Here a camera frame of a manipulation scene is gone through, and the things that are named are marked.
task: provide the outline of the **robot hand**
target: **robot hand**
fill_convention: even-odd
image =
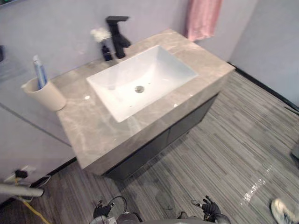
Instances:
[[[218,205],[209,196],[206,196],[206,199],[203,199],[205,204],[201,204],[196,200],[192,200],[192,204],[200,207],[205,213],[204,220],[209,222],[217,221],[219,224],[230,224],[229,218],[221,214]]]

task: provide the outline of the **dark cabinet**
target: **dark cabinet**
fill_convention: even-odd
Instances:
[[[130,155],[111,171],[108,171],[107,176],[115,180],[124,180],[131,176],[137,169],[166,148],[168,132],[169,130],[167,129],[141,149]]]
[[[128,158],[124,159],[124,161],[110,169],[106,173],[106,176],[115,180],[125,180],[131,176],[137,169],[159,154],[164,148],[166,148],[166,146],[201,122],[216,97],[217,95],[210,98],[200,107],[183,117]]]
[[[167,144],[171,144],[174,140],[181,137],[183,134],[188,132],[191,128],[197,125],[204,118],[217,96],[210,98],[203,105],[196,108],[194,111],[189,113],[187,116],[182,118],[180,121],[170,127]]]

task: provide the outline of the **sink drain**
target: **sink drain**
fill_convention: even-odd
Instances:
[[[135,87],[135,92],[142,93],[144,91],[144,87],[142,85],[138,85]]]

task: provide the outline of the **towel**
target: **towel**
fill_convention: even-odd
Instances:
[[[186,36],[202,40],[214,35],[222,0],[190,0]]]

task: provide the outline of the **white cup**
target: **white cup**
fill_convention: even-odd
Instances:
[[[39,89],[37,78],[33,78],[22,85],[22,89],[28,96],[36,99],[51,111],[59,111],[66,105],[65,97],[51,80],[48,80],[46,85]]]

